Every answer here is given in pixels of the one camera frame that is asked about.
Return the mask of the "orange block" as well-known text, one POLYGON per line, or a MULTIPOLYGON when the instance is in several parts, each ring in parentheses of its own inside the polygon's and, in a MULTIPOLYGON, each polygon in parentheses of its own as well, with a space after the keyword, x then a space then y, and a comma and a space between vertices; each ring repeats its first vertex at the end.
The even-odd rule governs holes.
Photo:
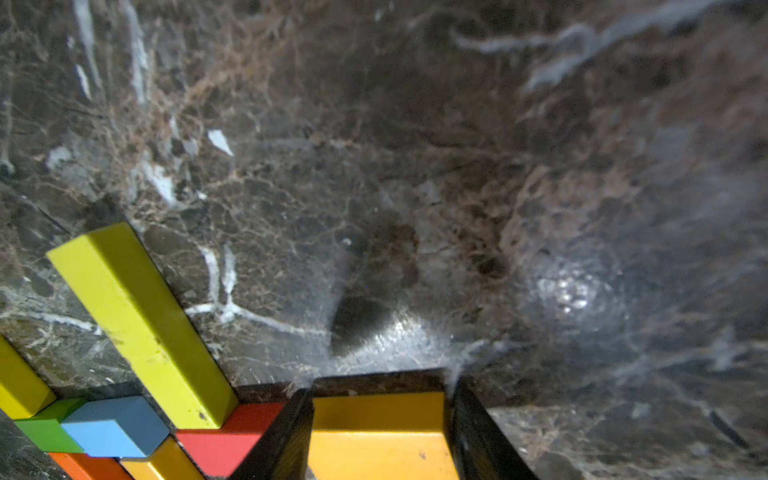
POLYGON ((73 480, 132 480, 133 477, 112 458, 87 454, 49 452, 51 459, 73 480))

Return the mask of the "green block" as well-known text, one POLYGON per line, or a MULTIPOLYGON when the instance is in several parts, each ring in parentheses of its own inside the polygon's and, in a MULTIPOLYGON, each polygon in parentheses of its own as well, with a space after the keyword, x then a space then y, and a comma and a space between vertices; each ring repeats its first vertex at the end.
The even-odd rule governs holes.
POLYGON ((62 422, 85 403, 82 398, 56 400, 31 418, 15 420, 14 424, 43 452, 83 453, 62 422))

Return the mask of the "small yellow block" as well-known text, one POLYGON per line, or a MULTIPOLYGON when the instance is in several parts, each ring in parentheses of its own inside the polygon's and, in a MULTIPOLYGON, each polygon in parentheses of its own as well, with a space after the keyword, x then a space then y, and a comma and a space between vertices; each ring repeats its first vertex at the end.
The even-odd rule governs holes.
POLYGON ((313 400, 317 479, 456 479, 439 391, 313 400))

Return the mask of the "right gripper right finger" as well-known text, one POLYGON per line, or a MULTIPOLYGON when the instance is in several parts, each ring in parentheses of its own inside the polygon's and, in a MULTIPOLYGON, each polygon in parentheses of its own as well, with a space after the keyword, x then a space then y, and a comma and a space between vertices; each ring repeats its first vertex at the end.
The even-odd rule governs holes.
POLYGON ((447 403, 447 441, 458 477, 538 480, 472 391, 460 379, 447 403))

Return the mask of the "red block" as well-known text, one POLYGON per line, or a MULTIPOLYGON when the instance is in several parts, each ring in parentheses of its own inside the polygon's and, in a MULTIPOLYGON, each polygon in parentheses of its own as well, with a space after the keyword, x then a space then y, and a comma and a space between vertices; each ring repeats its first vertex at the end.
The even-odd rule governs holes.
POLYGON ((239 467, 285 405, 240 405, 217 430, 177 430, 175 436, 205 475, 227 477, 239 467))

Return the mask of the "long yellow block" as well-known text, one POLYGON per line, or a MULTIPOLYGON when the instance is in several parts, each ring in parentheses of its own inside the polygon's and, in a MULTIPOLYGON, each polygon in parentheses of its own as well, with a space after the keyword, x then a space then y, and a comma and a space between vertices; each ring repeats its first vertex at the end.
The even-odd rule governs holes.
POLYGON ((204 476, 172 436, 146 458, 119 460, 135 480, 204 480, 204 476))

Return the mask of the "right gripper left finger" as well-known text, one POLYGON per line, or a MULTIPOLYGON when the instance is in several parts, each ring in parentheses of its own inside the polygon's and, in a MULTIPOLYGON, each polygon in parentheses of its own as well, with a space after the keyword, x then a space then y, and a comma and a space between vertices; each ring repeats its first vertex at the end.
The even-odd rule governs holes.
POLYGON ((314 418, 312 394, 298 390, 229 480, 303 480, 314 418))

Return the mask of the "light blue block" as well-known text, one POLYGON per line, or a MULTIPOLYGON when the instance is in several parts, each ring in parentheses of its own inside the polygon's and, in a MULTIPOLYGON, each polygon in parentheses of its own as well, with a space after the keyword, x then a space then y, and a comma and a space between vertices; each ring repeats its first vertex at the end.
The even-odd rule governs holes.
POLYGON ((170 435, 142 396, 87 402, 61 426, 91 457, 146 458, 170 435))

